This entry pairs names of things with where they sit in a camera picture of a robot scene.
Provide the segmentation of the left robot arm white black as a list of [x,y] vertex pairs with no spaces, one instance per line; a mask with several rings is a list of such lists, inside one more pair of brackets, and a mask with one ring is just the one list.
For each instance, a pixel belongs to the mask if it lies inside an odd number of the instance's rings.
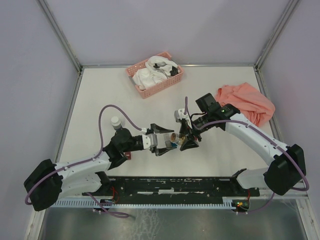
[[161,156],[172,147],[158,148],[159,134],[172,133],[154,123],[143,134],[133,136],[124,127],[120,127],[91,157],[72,160],[65,163],[53,163],[50,159],[41,161],[24,181],[27,192],[25,204],[33,206],[35,211],[51,207],[60,198],[97,192],[106,195],[111,189],[106,171],[119,167],[128,160],[126,153],[149,150]]

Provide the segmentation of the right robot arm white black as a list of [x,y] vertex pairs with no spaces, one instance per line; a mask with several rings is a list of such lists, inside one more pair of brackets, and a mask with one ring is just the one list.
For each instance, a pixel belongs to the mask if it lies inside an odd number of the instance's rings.
[[229,183],[231,193],[240,196],[247,189],[268,188],[283,196],[290,190],[306,192],[309,189],[304,151],[299,145],[289,146],[269,136],[232,104],[221,106],[211,93],[197,99],[196,104],[201,113],[195,120],[189,114],[187,103],[174,112],[176,122],[180,123],[179,132],[185,136],[181,151],[199,147],[202,133],[220,128],[245,143],[268,166],[240,170]]

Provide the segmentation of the grey pill box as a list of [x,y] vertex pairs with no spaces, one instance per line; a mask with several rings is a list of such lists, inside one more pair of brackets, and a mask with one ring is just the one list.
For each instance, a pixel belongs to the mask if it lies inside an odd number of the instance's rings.
[[163,138],[164,138],[165,147],[166,148],[172,147],[171,134],[170,133],[165,133],[163,135]]

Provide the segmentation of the white bottle cap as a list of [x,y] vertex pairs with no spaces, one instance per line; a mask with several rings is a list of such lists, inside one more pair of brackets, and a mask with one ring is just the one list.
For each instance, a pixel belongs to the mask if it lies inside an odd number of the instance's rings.
[[121,120],[117,116],[113,116],[110,123],[115,131],[118,131],[123,127]]

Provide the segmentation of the teal pill box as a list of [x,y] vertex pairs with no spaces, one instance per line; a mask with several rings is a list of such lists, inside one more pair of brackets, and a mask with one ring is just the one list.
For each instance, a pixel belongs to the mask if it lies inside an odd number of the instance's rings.
[[171,146],[172,146],[172,147],[175,147],[175,148],[178,147],[178,145],[177,145],[176,143],[174,143],[174,142],[171,143]]

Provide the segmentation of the glass pill bottle yellow pills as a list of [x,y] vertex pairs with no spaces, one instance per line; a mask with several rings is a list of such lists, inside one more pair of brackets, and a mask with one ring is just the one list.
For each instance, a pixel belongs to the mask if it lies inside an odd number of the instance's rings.
[[181,146],[186,141],[186,135],[183,133],[175,133],[173,132],[169,136],[169,140],[171,143]]

